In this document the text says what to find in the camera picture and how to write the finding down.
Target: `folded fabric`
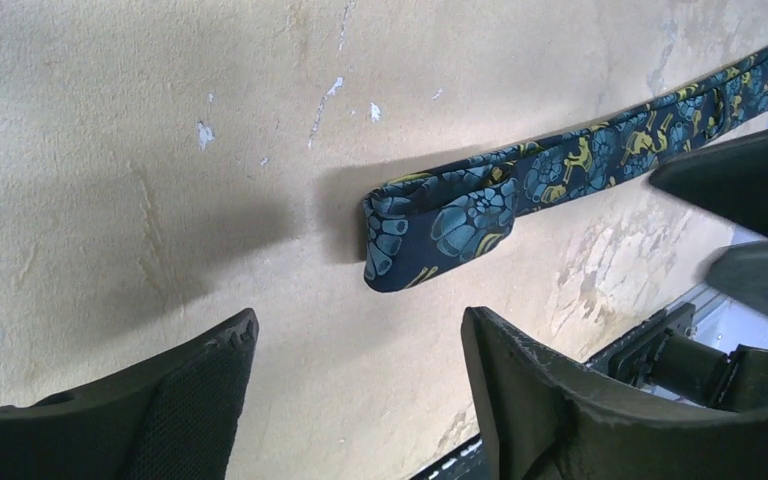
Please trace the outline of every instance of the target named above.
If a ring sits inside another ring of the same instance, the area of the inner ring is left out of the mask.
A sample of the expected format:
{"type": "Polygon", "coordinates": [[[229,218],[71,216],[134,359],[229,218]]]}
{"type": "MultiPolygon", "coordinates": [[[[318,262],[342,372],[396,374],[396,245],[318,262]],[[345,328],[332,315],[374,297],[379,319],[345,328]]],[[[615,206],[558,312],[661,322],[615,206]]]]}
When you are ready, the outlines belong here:
{"type": "Polygon", "coordinates": [[[643,175],[766,111],[768,47],[589,128],[391,180],[363,199],[366,283],[415,286],[493,250],[515,217],[643,175]]]}

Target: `fabric fold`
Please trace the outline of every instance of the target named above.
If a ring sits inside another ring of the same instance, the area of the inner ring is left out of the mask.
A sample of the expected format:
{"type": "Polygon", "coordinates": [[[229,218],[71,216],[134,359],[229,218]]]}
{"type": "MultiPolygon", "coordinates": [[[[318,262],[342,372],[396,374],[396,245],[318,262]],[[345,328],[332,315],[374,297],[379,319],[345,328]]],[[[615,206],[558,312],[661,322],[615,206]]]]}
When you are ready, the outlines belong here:
{"type": "Polygon", "coordinates": [[[639,177],[768,111],[768,47],[589,128],[391,180],[362,202],[364,278],[402,290],[493,250],[516,217],[639,177]]]}

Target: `fabric belt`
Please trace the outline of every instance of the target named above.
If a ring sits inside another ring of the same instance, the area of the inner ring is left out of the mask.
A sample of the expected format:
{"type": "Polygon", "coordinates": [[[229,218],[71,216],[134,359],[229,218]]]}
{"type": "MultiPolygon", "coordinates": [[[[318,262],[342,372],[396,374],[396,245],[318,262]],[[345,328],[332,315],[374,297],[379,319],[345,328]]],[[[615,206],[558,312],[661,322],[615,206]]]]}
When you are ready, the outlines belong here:
{"type": "Polygon", "coordinates": [[[363,199],[366,283],[392,292],[439,276],[496,248],[516,217],[639,177],[766,111],[768,47],[589,128],[391,180],[363,199]]]}

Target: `beige surface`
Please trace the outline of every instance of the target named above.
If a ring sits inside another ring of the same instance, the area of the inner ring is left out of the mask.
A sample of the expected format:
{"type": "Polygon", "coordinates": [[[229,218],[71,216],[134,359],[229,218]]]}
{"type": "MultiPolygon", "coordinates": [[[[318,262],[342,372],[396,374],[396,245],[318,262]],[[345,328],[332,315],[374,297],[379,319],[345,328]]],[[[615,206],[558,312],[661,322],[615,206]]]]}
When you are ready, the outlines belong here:
{"type": "Polygon", "coordinates": [[[585,358],[730,230],[638,181],[381,295],[356,260],[360,197],[767,43],[768,0],[0,0],[0,404],[252,306],[229,478],[409,475],[476,431],[465,306],[585,358]]]}

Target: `patterned fabric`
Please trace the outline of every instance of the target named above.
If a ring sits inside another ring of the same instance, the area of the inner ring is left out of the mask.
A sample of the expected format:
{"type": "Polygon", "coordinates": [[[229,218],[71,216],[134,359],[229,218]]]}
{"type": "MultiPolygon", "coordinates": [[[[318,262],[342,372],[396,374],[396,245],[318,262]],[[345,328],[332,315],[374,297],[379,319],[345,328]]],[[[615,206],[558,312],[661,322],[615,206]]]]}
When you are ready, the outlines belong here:
{"type": "Polygon", "coordinates": [[[515,217],[613,187],[768,111],[768,47],[575,132],[391,180],[363,199],[364,277],[391,292],[493,250],[515,217]]]}

